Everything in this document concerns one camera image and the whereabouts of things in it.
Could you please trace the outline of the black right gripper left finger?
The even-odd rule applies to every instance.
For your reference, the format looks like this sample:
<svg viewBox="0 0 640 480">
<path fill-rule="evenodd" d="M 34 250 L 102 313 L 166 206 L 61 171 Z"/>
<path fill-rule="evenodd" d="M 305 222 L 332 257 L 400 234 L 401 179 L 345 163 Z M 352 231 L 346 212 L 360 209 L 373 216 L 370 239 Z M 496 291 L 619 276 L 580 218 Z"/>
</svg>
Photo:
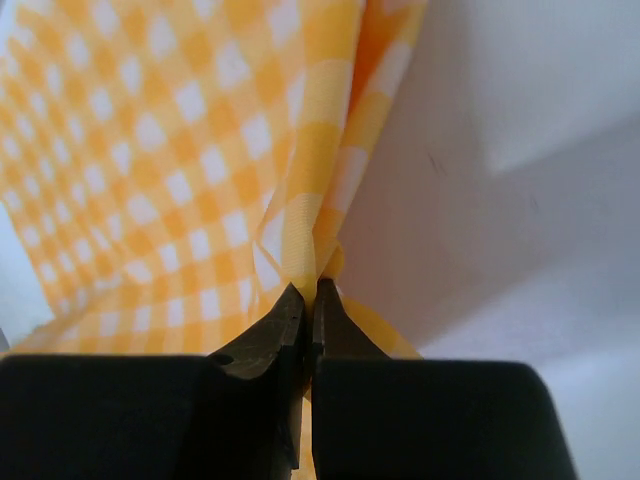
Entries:
<svg viewBox="0 0 640 480">
<path fill-rule="evenodd" d="M 287 479 L 300 462 L 305 305 L 209 355 L 12 354 L 5 479 Z"/>
</svg>

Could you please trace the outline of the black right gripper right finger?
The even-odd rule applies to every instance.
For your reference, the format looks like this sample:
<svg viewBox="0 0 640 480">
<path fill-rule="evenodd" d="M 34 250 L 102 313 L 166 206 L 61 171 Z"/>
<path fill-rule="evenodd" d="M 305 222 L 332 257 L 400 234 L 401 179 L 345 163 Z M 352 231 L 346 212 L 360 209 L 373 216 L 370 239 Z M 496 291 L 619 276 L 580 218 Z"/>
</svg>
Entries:
<svg viewBox="0 0 640 480">
<path fill-rule="evenodd" d="M 549 391 L 523 363 L 394 359 L 321 280 L 312 453 L 320 479 L 573 479 Z"/>
</svg>

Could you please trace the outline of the yellow white checkered cloth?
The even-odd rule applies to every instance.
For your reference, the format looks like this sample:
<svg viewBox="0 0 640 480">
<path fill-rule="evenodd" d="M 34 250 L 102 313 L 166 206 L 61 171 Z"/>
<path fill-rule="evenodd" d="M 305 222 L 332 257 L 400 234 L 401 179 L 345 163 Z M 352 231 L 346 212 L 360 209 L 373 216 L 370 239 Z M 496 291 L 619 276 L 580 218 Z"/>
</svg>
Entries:
<svg viewBox="0 0 640 480">
<path fill-rule="evenodd" d="M 424 1 L 7 1 L 1 203 L 51 309 L 12 354 L 209 355 L 287 287 L 313 314 Z M 385 354 L 413 348 L 368 308 Z"/>
</svg>

